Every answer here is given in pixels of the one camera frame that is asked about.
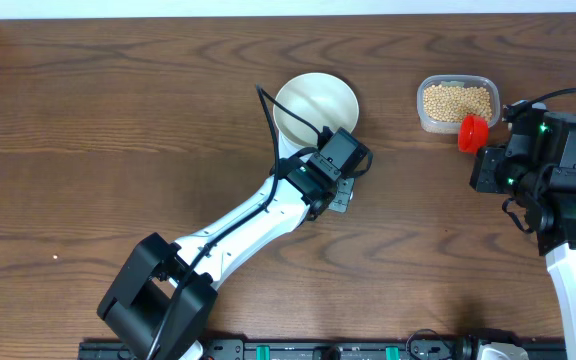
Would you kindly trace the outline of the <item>red measuring scoop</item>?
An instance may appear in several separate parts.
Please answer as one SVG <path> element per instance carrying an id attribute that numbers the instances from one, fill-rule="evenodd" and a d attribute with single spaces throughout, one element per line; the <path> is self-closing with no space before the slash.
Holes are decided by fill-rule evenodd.
<path id="1" fill-rule="evenodd" d="M 487 121 L 477 115 L 467 115 L 462 121 L 458 133 L 458 149 L 460 152 L 476 154 L 486 145 L 489 136 Z"/>

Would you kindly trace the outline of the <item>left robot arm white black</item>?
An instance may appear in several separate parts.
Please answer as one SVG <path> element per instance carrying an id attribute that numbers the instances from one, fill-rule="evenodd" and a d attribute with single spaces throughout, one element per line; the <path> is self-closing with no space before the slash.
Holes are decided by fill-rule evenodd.
<path id="1" fill-rule="evenodd" d="M 347 130 L 324 130 L 314 147 L 276 157 L 248 200 L 173 242 L 140 241 L 97 308 L 137 359 L 200 359 L 199 341 L 224 281 L 274 239 L 348 200 L 373 154 Z"/>

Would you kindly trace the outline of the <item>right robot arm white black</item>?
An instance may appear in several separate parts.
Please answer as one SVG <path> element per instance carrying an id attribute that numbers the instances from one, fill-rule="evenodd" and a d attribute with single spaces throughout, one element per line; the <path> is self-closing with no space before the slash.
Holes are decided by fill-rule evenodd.
<path id="1" fill-rule="evenodd" d="M 557 294 L 568 358 L 576 359 L 576 115 L 531 107 L 508 118 L 507 142 L 476 152 L 480 193 L 524 209 L 518 229 L 537 238 Z"/>

